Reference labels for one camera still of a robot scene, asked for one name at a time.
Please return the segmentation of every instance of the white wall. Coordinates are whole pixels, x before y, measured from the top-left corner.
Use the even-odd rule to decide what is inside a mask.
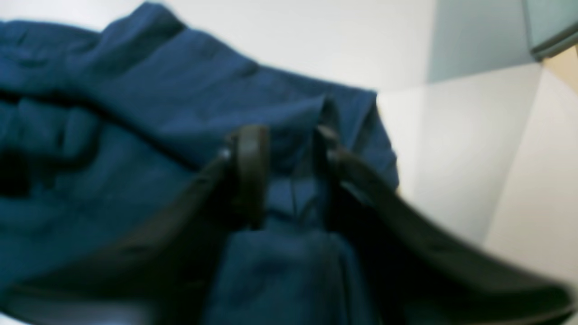
[[[545,71],[486,248],[578,285],[578,95]]]
[[[1,0],[0,19],[101,29],[142,0]],[[163,1],[261,62],[380,90],[427,79],[436,0]]]
[[[517,151],[542,68],[481,73],[380,94],[403,196],[481,245]]]

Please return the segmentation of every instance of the blue garment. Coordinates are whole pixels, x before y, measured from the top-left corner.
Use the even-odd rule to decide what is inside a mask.
[[[375,99],[264,67],[161,5],[101,33],[0,23],[0,289],[122,236],[227,134],[261,123],[272,133],[266,227],[229,240],[203,322],[375,324],[354,252],[307,208],[318,123],[397,187]]]

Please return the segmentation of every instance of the navy blue cloth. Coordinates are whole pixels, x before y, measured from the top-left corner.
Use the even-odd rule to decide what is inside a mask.
[[[376,324],[354,252],[309,207],[328,124],[398,185],[372,91],[264,67],[145,3],[102,32],[0,23],[0,289],[171,202],[244,124],[272,133],[265,230],[234,234],[205,324]]]

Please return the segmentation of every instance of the grey wall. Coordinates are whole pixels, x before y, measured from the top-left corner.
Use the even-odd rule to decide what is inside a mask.
[[[429,82],[530,62],[522,0],[438,0]]]

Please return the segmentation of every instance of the blue fabric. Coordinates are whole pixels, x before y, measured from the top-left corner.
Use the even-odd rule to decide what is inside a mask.
[[[354,252],[308,208],[318,123],[397,187],[375,99],[264,67],[161,5],[100,33],[0,23],[0,289],[123,235],[171,202],[226,134],[262,123],[266,229],[230,239],[204,323],[375,324]]]

